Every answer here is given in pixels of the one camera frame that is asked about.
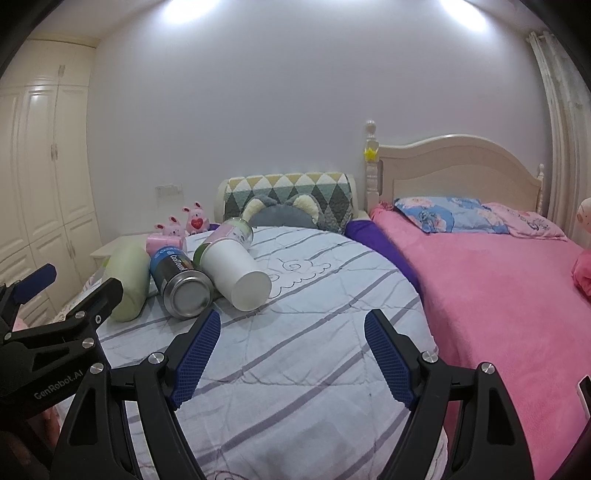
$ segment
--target pink pillowcase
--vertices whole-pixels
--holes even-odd
[[[502,203],[485,203],[509,227],[509,233],[518,238],[566,240],[564,232],[547,218],[535,212],[513,210]]]

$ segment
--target curtain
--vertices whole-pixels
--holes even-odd
[[[547,217],[566,235],[589,247],[576,221],[580,202],[591,197],[591,94],[563,46],[549,32],[528,42],[538,61],[550,109],[552,172]]]

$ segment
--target white wardrobe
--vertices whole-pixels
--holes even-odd
[[[19,312],[50,322],[82,288],[101,246],[86,155],[95,49],[27,40],[0,79],[0,283],[51,263],[56,282]]]

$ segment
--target can lid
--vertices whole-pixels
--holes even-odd
[[[211,282],[196,276],[187,277],[174,286],[170,300],[171,307],[180,317],[195,317],[212,301]]]

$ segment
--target black clamp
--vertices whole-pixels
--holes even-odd
[[[93,364],[64,422],[51,479],[141,479],[125,411],[125,401],[136,401],[158,476],[206,480],[174,412],[191,399],[220,330],[219,313],[209,308],[164,353],[113,370]]]
[[[381,310],[365,317],[365,337],[392,392],[411,417],[380,480],[424,480],[435,454],[447,403],[461,401],[445,480],[533,480],[525,434],[494,365],[451,367],[419,352]]]
[[[22,282],[2,286],[0,409],[3,417],[28,419],[71,397],[88,365],[106,362],[96,329],[123,296],[121,282],[114,278],[81,301],[63,322],[11,331],[20,305],[51,284],[55,272],[52,265],[46,265]]]

